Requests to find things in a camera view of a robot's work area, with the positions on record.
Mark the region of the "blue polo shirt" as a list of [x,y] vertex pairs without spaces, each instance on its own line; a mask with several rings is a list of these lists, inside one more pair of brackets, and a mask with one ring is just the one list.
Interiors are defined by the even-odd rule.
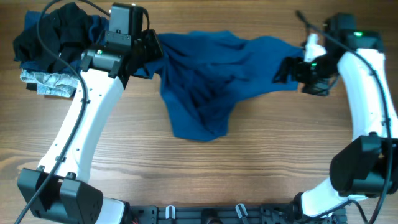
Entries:
[[241,39],[229,31],[158,36],[164,56],[136,75],[161,78],[160,95],[175,137],[212,141],[226,135],[236,103],[298,83],[274,83],[283,59],[303,50],[275,37]]

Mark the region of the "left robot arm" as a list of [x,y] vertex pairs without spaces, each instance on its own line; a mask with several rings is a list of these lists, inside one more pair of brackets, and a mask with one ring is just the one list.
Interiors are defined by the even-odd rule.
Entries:
[[91,186],[91,164],[106,120],[131,76],[163,56],[144,7],[115,3],[104,44],[81,55],[79,84],[53,145],[36,169],[22,169],[17,185],[26,205],[21,216],[60,223],[132,223],[129,203]]

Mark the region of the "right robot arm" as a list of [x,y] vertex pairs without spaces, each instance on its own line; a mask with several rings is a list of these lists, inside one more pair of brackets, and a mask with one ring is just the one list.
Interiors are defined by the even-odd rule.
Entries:
[[342,79],[348,96],[353,140],[331,161],[329,176],[299,193],[287,214],[291,222],[311,222],[361,200],[376,198],[375,221],[389,194],[397,191],[397,113],[385,75],[379,33],[359,30],[352,14],[337,13],[322,29],[306,22],[303,57],[287,57],[276,83],[294,80],[306,94],[326,96]]

